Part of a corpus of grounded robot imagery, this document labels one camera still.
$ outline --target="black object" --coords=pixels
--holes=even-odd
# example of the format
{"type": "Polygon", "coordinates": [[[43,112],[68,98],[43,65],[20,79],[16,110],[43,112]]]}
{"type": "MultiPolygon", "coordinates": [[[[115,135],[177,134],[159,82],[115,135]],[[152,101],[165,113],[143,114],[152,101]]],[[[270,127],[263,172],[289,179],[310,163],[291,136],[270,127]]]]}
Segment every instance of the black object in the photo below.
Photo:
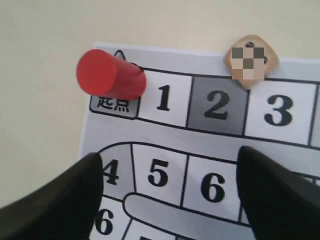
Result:
{"type": "Polygon", "coordinates": [[[320,240],[319,186],[248,146],[239,150],[236,182],[257,240],[320,240]]]}
{"type": "Polygon", "coordinates": [[[0,209],[0,240],[88,240],[103,194],[103,166],[90,153],[30,195],[0,209]]]}

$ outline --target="paper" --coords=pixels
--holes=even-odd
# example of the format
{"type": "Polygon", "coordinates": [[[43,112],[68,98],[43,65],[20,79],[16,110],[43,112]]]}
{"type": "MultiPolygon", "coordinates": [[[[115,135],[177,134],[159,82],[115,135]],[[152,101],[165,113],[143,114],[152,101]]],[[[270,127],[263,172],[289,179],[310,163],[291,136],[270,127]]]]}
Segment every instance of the paper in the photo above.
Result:
{"type": "Polygon", "coordinates": [[[147,87],[131,102],[90,97],[80,157],[100,152],[105,170],[91,240],[254,240],[236,186],[243,145],[320,185],[319,61],[280,59],[246,91],[221,54],[96,47],[143,67],[147,87]]]}

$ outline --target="table surface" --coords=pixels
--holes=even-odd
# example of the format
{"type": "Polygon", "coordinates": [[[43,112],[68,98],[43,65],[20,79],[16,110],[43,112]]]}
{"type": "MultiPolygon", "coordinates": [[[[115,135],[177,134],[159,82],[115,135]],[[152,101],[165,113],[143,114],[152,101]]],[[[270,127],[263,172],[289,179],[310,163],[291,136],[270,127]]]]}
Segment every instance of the table surface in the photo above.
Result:
{"type": "Polygon", "coordinates": [[[75,68],[93,42],[225,53],[257,34],[279,57],[320,59],[318,0],[0,2],[0,207],[78,160],[88,96],[75,68]]]}

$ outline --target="number 5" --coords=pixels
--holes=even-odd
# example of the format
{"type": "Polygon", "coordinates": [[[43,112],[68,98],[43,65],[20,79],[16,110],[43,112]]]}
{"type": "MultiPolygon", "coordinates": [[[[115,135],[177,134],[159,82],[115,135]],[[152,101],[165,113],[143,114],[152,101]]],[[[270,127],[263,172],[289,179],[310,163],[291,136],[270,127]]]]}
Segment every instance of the number 5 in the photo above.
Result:
{"type": "Polygon", "coordinates": [[[152,174],[150,174],[148,176],[148,180],[153,186],[163,187],[168,182],[168,175],[164,170],[156,168],[156,165],[166,168],[166,167],[168,167],[169,162],[158,160],[158,159],[153,159],[152,164],[151,164],[151,168],[150,168],[150,173],[154,173],[154,172],[159,173],[160,174],[160,181],[158,183],[155,183],[155,176],[153,176],[152,174]]]}

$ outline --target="red cylinder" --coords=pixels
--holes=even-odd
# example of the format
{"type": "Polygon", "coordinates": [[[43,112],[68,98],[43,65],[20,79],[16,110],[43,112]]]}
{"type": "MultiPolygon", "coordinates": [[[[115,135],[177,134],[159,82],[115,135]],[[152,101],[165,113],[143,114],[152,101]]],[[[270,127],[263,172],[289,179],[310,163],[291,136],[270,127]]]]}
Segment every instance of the red cylinder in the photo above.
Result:
{"type": "Polygon", "coordinates": [[[128,101],[138,99],[147,84],[139,66],[100,49],[90,50],[80,58],[76,78],[89,95],[128,101]]]}

